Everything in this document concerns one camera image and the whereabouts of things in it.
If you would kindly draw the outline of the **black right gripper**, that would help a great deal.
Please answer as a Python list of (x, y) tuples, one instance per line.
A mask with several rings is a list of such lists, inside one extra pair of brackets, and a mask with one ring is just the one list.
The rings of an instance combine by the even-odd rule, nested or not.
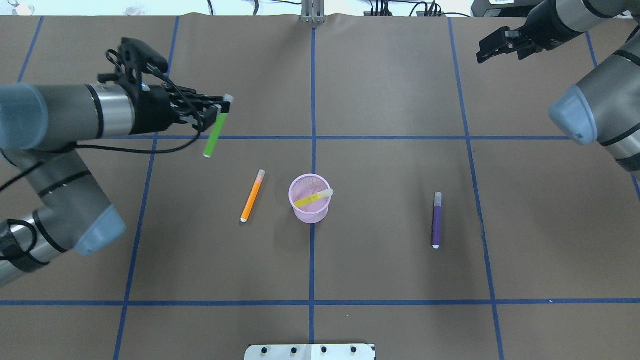
[(500, 27), (478, 43), (477, 63), (484, 64), (503, 54), (516, 53), (518, 57), (528, 57), (541, 53), (546, 50), (544, 40), (547, 28), (546, 20), (526, 22), (517, 29)]

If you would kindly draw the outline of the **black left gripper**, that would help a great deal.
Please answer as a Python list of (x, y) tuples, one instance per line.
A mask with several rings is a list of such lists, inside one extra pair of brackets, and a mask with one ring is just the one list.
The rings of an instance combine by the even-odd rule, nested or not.
[(134, 123), (131, 135), (164, 132), (172, 125), (184, 125), (192, 118), (192, 128), (205, 132), (217, 121), (219, 114), (228, 114), (232, 96), (192, 95), (168, 84), (141, 86), (131, 91)]

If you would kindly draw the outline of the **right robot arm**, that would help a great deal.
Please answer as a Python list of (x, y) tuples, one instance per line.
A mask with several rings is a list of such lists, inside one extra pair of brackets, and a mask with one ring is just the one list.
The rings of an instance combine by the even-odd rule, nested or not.
[[(478, 43), (477, 62), (516, 53), (520, 60), (551, 51), (590, 29), (630, 12), (637, 0), (544, 0), (517, 29), (503, 26)], [(580, 145), (598, 143), (624, 171), (640, 171), (640, 40), (635, 29), (625, 43), (551, 105), (548, 115)]]

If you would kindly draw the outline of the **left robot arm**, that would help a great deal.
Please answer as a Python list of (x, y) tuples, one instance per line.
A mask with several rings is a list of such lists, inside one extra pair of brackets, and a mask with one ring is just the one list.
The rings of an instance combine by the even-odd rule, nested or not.
[(230, 112), (233, 100), (167, 83), (3, 85), (1, 155), (42, 206), (2, 221), (1, 285), (70, 250), (93, 255), (125, 234), (125, 221), (78, 153), (82, 142), (164, 132), (174, 124), (206, 130)]

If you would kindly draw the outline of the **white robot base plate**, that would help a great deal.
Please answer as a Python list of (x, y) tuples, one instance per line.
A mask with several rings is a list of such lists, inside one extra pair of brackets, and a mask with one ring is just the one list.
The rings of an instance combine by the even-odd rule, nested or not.
[(256, 344), (247, 347), (245, 360), (375, 360), (374, 344)]

